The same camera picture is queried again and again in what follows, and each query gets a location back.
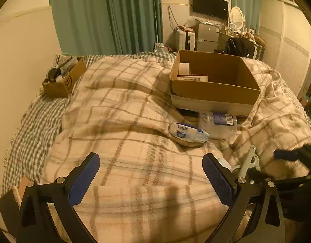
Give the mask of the clear plastic bottle blue label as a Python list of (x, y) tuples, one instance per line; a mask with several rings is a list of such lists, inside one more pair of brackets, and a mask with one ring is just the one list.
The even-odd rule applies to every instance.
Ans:
[(237, 131), (237, 118), (233, 114), (203, 111), (198, 114), (198, 127), (209, 134), (210, 139), (230, 139)]

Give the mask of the Vinda tissue pack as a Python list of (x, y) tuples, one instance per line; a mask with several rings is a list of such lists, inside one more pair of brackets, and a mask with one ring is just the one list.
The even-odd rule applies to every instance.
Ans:
[(174, 137), (190, 143), (205, 143), (209, 139), (209, 134), (206, 131), (176, 122), (169, 126), (169, 132)]

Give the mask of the medicine box with barcode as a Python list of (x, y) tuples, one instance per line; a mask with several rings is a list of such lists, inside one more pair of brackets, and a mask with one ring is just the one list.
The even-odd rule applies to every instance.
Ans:
[(195, 82), (208, 82), (208, 75), (207, 74), (200, 74), (200, 75), (193, 75), (193, 74), (186, 74), (186, 75), (177, 75), (177, 80), (180, 81), (195, 81)]

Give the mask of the white tape roll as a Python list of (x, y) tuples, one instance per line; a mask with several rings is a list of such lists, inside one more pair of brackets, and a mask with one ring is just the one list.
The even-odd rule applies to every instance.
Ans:
[(189, 75), (189, 63), (179, 63), (179, 75)]

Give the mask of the green gingham bed sheet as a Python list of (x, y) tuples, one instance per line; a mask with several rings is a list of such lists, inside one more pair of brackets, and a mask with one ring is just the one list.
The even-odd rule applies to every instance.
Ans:
[(73, 125), (93, 120), (141, 122), (166, 133), (180, 118), (170, 103), (169, 74), (174, 53), (86, 55), (86, 72), (65, 98), (39, 93), (24, 113), (4, 161), (2, 193), (23, 177), (39, 181), (56, 137)]

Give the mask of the white louvered wardrobe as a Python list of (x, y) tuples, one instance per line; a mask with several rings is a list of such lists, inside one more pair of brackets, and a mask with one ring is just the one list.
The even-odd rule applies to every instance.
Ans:
[(291, 2), (261, 0), (259, 36), (266, 42), (263, 62), (298, 96), (311, 59), (311, 26), (303, 12)]

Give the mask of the beige plaid blanket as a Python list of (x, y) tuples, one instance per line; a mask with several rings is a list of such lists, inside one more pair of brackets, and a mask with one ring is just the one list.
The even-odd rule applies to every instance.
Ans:
[(171, 123), (189, 122), (170, 100), (174, 57), (92, 55), (85, 61), (40, 182), (68, 175), (91, 152), (99, 155), (99, 172), (76, 207), (98, 242), (204, 242), (227, 210), (202, 169), (209, 152), (235, 166), (254, 145), (261, 169), (274, 178), (307, 173), (300, 162), (273, 158), (276, 149), (311, 144), (311, 122), (266, 64), (245, 60), (261, 92), (236, 136), (185, 147), (169, 133)]

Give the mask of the large open cardboard box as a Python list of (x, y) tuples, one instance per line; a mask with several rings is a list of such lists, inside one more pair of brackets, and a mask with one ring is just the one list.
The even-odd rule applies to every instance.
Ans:
[[(179, 63), (189, 63), (190, 74), (207, 74), (208, 82), (177, 80)], [(171, 69), (171, 102), (178, 109), (248, 116), (260, 92), (245, 59), (239, 56), (180, 50)]]

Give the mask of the silver mini fridge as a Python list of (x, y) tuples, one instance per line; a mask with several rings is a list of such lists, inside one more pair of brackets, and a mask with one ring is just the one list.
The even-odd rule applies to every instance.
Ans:
[(196, 51), (211, 52), (217, 49), (219, 27), (210, 24), (196, 24)]

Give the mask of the white suitcase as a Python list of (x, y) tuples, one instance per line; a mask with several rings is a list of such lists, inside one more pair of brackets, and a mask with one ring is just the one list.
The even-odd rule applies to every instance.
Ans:
[(190, 50), (195, 51), (196, 36), (193, 31), (177, 30), (174, 32), (174, 45), (176, 51)]

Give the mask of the large water jug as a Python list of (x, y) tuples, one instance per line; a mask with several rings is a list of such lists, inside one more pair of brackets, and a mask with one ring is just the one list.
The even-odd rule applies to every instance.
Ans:
[(163, 53), (163, 54), (168, 54), (169, 53), (168, 47), (164, 46), (163, 43), (155, 43), (153, 52), (155, 52), (155, 53)]

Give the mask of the green curtain right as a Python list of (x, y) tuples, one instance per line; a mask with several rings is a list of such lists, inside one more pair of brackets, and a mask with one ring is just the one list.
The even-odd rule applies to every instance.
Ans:
[(245, 16), (247, 29), (259, 34), (261, 0), (232, 0), (232, 7), (239, 7)]

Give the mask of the green curtain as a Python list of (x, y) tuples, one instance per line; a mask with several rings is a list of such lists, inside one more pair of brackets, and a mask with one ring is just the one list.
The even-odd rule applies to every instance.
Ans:
[(151, 52), (163, 41), (161, 0), (49, 0), (62, 52)]
[(232, 7), (239, 7), (245, 16), (247, 29), (259, 34), (261, 0), (232, 0)]

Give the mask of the green curtain left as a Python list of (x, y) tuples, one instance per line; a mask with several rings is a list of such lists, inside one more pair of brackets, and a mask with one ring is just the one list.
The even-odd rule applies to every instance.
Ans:
[(49, 0), (62, 52), (151, 52), (163, 41), (161, 0)]

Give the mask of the black wall television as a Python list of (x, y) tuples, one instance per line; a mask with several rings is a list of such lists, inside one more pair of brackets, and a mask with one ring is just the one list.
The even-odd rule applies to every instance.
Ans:
[(193, 0), (193, 12), (226, 20), (228, 2), (225, 0)]

